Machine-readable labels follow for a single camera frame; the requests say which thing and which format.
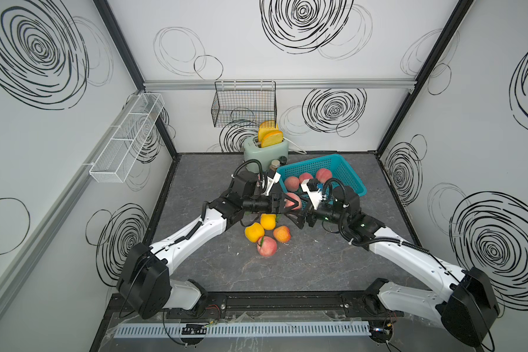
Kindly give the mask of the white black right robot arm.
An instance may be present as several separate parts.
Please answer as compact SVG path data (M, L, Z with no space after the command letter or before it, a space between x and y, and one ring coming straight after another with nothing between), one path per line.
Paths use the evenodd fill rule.
M420 290L383 282L376 295L385 308L437 323L466 346L494 351L491 327L500 307L484 271L441 260L361 211L289 208L285 214L298 227L314 225L318 220L337 224L350 245L388 259L425 285Z

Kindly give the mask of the pink peach front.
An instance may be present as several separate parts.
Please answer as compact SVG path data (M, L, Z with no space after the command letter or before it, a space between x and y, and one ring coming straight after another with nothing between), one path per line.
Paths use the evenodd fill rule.
M302 200L297 194L288 192L285 194L285 207L290 210L299 210L302 208Z

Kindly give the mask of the orange wrinkled peach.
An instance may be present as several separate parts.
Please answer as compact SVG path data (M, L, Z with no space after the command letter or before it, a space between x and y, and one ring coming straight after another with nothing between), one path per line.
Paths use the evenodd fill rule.
M273 236L276 239L276 241L280 243L287 243L291 239L291 232L290 232L289 227L283 225L283 226L277 227L273 231Z

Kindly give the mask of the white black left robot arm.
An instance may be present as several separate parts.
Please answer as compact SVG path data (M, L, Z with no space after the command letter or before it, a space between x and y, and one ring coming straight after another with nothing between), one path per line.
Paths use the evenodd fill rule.
M297 196L283 192L252 197L230 195L206 202L201 215L176 233L151 245L135 245L126 258L117 290L143 319L165 309L202 315L207 291L194 280L173 280L176 268L209 240L242 220L245 213L286 214L301 206Z

